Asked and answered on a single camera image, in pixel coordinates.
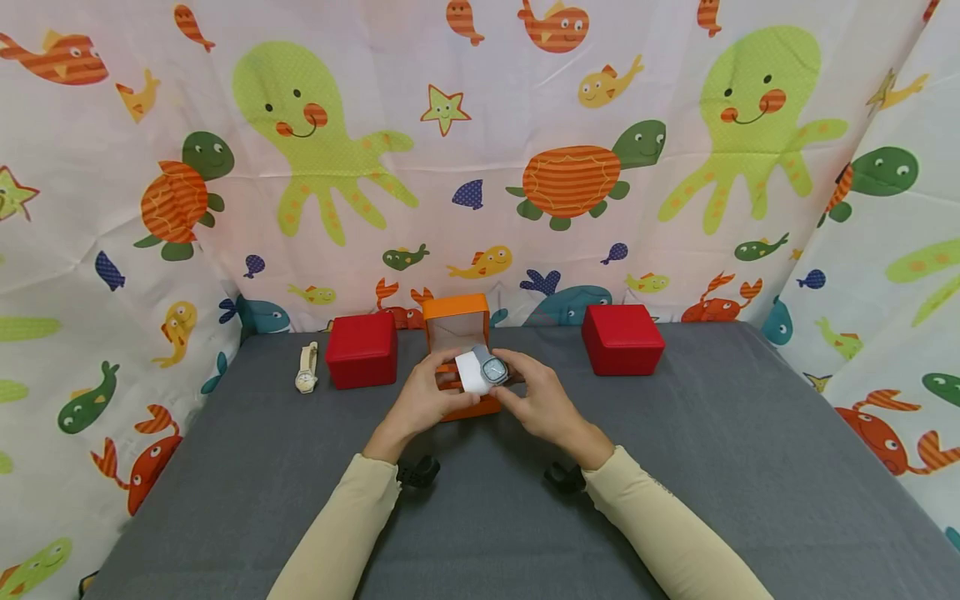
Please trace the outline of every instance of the person's left hand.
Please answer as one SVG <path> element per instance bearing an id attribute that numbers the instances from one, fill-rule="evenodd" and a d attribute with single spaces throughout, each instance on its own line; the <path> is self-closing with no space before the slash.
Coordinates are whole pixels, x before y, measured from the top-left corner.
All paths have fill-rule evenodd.
<path id="1" fill-rule="evenodd" d="M 437 368 L 463 353 L 459 348 L 434 352 L 413 368 L 393 408 L 364 448 L 364 456 L 395 464 L 403 448 L 417 434 L 433 427 L 453 411 L 480 401 L 477 394 L 438 387 Z"/>

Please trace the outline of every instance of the beige sleeve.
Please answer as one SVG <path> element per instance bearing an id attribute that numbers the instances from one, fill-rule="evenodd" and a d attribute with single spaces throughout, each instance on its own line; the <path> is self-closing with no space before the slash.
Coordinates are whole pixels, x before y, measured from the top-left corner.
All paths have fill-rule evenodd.
<path id="1" fill-rule="evenodd" d="M 671 600 L 772 600 L 740 557 L 621 446 L 584 478 L 593 505 Z"/>
<path id="2" fill-rule="evenodd" d="M 357 454 L 267 600 L 349 600 L 400 494 L 396 465 Z"/>

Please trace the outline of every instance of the wristwatch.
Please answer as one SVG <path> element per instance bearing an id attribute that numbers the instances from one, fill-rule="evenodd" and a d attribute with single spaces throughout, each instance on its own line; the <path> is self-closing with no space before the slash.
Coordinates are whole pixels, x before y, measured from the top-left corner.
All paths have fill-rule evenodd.
<path id="1" fill-rule="evenodd" d="M 311 342 L 310 346 L 304 346 L 300 351 L 300 371 L 297 373 L 297 379 L 294 385 L 300 390 L 301 394 L 313 392 L 313 386 L 317 385 L 317 343 Z"/>

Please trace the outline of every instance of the gray table cover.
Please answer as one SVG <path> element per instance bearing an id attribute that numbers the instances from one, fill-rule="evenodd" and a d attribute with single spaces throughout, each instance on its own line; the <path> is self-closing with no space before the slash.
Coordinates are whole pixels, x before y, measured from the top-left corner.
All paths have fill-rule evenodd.
<path id="1" fill-rule="evenodd" d="M 665 324 L 651 377 L 596 377 L 569 328 L 510 328 L 492 344 L 552 366 L 584 416 L 726 540 L 778 599 L 960 598 L 960 555 L 828 404 L 745 324 Z M 261 599 L 413 365 L 393 386 L 293 386 L 300 348 L 241 348 L 110 554 L 89 600 Z M 441 424 L 406 456 L 436 456 L 404 490 L 359 598 L 664 598 L 586 494 L 542 481 L 568 459 L 506 411 Z"/>

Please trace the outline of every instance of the hand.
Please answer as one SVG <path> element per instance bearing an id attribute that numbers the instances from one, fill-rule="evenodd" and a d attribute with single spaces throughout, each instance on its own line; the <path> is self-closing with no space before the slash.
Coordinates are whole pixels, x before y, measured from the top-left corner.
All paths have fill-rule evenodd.
<path id="1" fill-rule="evenodd" d="M 437 368 L 464 351 L 453 348 L 434 352 L 416 365 L 400 390 L 394 406 L 387 413 L 363 450 L 367 458 L 396 464 L 403 448 L 414 437 L 433 427 L 443 417 L 480 401 L 477 394 L 465 394 L 457 390 L 440 390 L 440 381 L 452 380 L 454 373 L 437 376 Z"/>
<path id="2" fill-rule="evenodd" d="M 512 350 L 495 349 L 493 355 L 510 366 L 514 381 L 527 383 L 525 398 L 500 386 L 490 391 L 491 396 L 516 416 L 524 429 L 556 444 L 586 470 L 599 469 L 613 456 L 611 441 L 599 427 L 580 415 L 553 369 Z"/>

